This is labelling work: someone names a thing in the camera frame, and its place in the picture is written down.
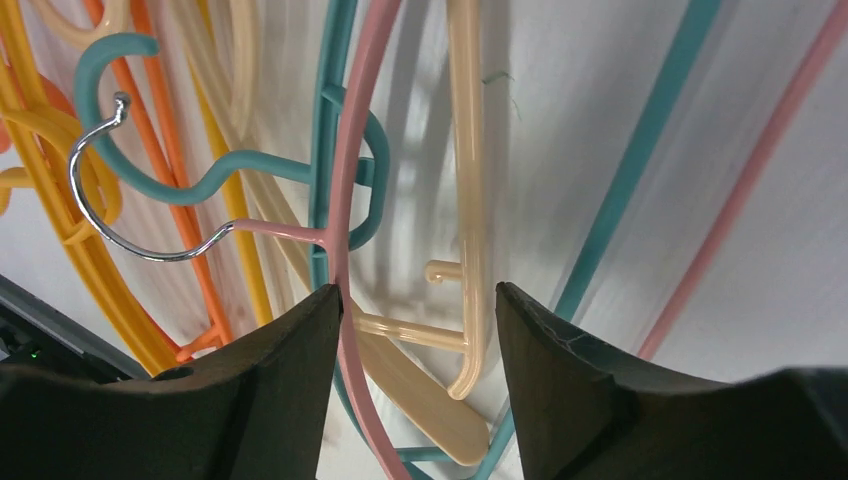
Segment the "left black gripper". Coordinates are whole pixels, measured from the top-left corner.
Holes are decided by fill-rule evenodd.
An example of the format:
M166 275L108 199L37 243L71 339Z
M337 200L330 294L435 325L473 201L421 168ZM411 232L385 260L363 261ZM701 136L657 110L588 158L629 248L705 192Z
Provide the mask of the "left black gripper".
M6 277L1 278L1 361L96 383L149 378L136 360Z

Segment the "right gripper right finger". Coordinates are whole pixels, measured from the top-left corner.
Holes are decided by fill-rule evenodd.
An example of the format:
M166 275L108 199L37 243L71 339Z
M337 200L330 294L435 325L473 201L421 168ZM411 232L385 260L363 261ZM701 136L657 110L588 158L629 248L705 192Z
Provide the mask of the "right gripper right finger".
M569 323L518 286L496 319L527 479L843 479L847 372L735 383L677 372Z

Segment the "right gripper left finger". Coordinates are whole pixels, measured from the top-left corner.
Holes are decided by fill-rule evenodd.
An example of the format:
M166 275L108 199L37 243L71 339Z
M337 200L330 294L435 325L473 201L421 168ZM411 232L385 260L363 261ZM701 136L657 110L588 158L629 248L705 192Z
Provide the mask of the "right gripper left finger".
M326 285L150 380L1 369L5 479L312 479L341 322Z

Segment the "pink wire hanger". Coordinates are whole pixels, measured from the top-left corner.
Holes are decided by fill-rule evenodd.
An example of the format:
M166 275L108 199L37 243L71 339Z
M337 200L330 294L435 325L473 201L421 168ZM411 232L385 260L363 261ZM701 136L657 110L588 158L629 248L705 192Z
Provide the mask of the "pink wire hanger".
M74 77L74 100L85 132L68 160L69 184L87 222L112 244L155 262L203 255L227 234L258 232L316 245L343 304L338 360L351 407L386 476L408 471L394 449L366 385L363 358L354 339L349 285L349 222L356 153L374 143L380 127L369 103L399 5L375 1L363 24L349 84L330 87L340 106L327 223L321 228L251 218L220 226L210 238L178 253L156 253L116 234L91 206L80 167L94 148L113 173L146 196L171 205L194 205L213 196L240 171L293 178L298 164L254 150L234 150L217 160L193 186L159 182L133 165L110 138L126 119L129 97L117 93L115 110L103 119L94 94L103 70L128 56L151 57L157 41L115 33L93 42ZM695 379L677 397L637 392L623 383L628 373L651 373L682 383L681 374L639 360L557 320L511 284L498 289L508 309L498 317L507 341L510 393L519 406L515 437L528 479L843 479L847 475L847 373L837 368L784 369L738 384Z

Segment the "teal wire hanger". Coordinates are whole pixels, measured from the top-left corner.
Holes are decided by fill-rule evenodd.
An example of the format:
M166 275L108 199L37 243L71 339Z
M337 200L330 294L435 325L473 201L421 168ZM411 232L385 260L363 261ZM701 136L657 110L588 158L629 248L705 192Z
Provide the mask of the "teal wire hanger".
M262 232L310 244L312 256L325 261L323 269L313 271L313 281L317 284L333 282L342 293L342 334L334 374L340 396L386 475L391 479L418 479L421 471L413 458L402 456L393 447L368 391L362 367L363 357L353 342L354 303L350 295L348 271L350 250L366 241L381 220L379 212L372 212L356 229L348 226L353 185L359 173L357 154L360 145L367 143L375 159L382 159L388 153L385 133L372 116L369 104L398 8L395 1L374 1L370 4L356 56L349 59L347 52L356 3L333 1L329 4L315 97L315 144L307 175L312 183L311 220L305 228L280 221L239 218L217 228L208 239L189 250L162 253L143 249L127 241L93 212L79 175L81 157L88 147L93 147L109 168L135 190L174 206L191 206L208 200L233 174L239 172L266 173L289 180L298 177L300 168L297 164L254 150L233 150L224 154L196 184L188 187L168 186L133 165L110 137L110 132L118 128L127 117L131 106L130 96L118 92L114 98L114 114L103 119L96 91L104 70L115 60L127 56L157 56L158 42L145 34L110 34L94 41L84 50L74 76L74 104L85 132L72 149L69 169L74 198L88 222L112 244L150 261L192 260L235 231ZM692 1L688 4L634 133L568 277L556 307L558 312L572 315L579 306L719 10L720 3L717 1Z

